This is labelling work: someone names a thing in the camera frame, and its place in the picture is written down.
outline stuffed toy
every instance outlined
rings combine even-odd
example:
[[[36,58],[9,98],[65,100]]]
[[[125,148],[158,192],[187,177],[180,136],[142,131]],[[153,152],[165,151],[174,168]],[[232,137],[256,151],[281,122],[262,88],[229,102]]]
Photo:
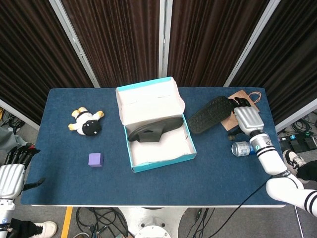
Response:
[[[89,136],[96,135],[101,131],[98,120],[104,116],[102,111],[92,115],[86,108],[81,107],[73,111],[71,115],[76,119],[76,123],[68,125],[70,130],[76,130],[81,135]]]

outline blue tablecloth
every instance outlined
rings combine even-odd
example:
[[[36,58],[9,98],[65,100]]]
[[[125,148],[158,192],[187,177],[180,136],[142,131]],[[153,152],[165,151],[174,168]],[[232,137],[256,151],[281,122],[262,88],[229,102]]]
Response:
[[[185,117],[217,96],[239,90],[260,91],[257,103],[265,131],[280,153],[273,119],[263,88],[179,88],[186,103]],[[93,137],[68,129],[71,113],[86,107],[102,110],[102,131]],[[22,194],[21,203],[33,205],[239,205],[269,177],[255,155],[235,157],[232,141],[219,123],[202,134],[192,134],[195,159],[145,172],[133,173],[114,88],[52,89],[46,103],[27,182],[46,181]],[[246,135],[235,141],[248,140]],[[89,153],[103,153],[104,166],[88,166]],[[278,205],[262,188],[246,205]]]

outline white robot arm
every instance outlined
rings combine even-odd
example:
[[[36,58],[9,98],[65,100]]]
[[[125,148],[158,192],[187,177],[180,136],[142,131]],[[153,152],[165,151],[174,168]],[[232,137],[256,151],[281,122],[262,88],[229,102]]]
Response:
[[[264,123],[257,110],[246,99],[235,100],[231,100],[231,103],[239,127],[250,136],[250,143],[265,172],[273,176],[266,183],[268,195],[317,216],[317,191],[304,189],[303,184],[287,169],[269,136],[263,132]]]
[[[13,203],[22,191],[37,187],[44,182],[44,178],[36,183],[24,184],[25,171],[33,155],[40,150],[22,146],[14,147],[7,155],[5,163],[0,167],[0,238],[5,238],[7,232],[14,237],[14,230],[10,227],[12,214],[15,209]]]

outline shoe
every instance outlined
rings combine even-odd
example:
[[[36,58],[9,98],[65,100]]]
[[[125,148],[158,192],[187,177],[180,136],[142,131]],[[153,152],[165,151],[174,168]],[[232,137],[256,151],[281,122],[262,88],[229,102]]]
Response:
[[[298,168],[306,164],[305,160],[298,156],[295,152],[291,150],[285,150],[283,152],[284,164],[287,169],[294,175],[297,175]],[[309,181],[298,178],[302,183],[308,183]]]
[[[43,222],[34,223],[36,225],[37,232],[30,238],[51,238],[57,231],[57,225],[55,222]]]

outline curtain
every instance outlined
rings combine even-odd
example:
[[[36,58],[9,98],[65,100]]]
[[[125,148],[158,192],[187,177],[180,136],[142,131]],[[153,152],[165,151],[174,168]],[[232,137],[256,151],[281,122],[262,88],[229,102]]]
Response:
[[[222,87],[267,2],[173,0],[167,74],[178,86]]]
[[[62,0],[101,87],[158,77],[159,0]]]
[[[0,4],[0,99],[40,123],[51,88],[92,87],[48,1]]]
[[[230,87],[266,89],[274,122],[317,98],[317,1],[282,0]]]

